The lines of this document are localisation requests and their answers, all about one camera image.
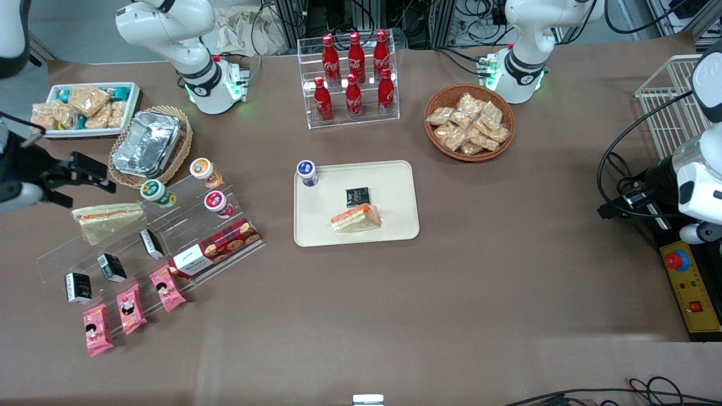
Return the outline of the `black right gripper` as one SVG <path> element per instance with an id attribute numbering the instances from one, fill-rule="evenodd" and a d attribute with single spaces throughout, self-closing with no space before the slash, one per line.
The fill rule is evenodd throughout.
<path id="1" fill-rule="evenodd" d="M 49 189 L 49 179 L 62 175 L 61 186 L 91 185 L 108 193 L 116 193 L 116 184 L 108 175 L 108 167 L 80 152 L 72 152 L 61 163 L 47 150 L 33 144 L 21 146 L 21 141 L 8 141 L 2 148 L 1 189 L 19 190 L 23 185 Z M 74 199 L 56 191 L 44 193 L 43 202 L 59 206 L 73 206 Z"/>

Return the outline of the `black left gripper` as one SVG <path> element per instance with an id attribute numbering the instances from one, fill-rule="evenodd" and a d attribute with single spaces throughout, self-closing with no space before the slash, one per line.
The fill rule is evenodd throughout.
<path id="1" fill-rule="evenodd" d="M 647 218 L 662 221 L 679 218 L 678 190 L 671 155 L 637 175 L 621 177 L 616 198 L 604 198 L 597 209 L 602 219 Z"/>

